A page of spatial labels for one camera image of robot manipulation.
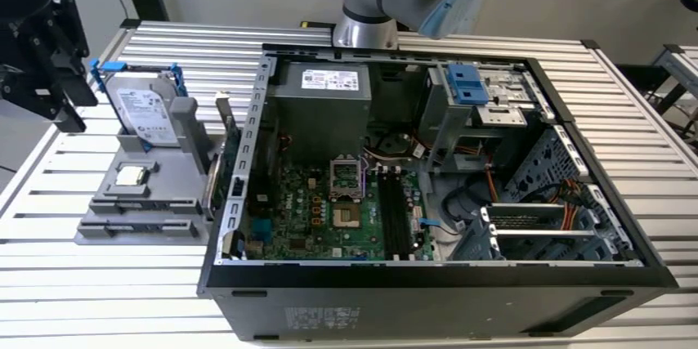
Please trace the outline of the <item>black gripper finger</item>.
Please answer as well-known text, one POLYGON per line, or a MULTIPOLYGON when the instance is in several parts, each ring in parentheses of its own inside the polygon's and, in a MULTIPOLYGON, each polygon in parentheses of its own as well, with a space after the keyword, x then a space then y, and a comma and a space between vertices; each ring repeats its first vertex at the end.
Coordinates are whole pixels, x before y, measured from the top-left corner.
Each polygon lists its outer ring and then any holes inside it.
POLYGON ((63 89, 77 106, 96 106, 99 101, 87 83, 83 60, 89 56, 87 36, 75 0, 51 0, 51 35, 56 39, 52 57, 61 75, 63 89))
POLYGON ((80 133, 87 125, 52 60, 52 25, 52 17, 45 17, 1 30, 1 99, 51 120, 61 132, 80 133))

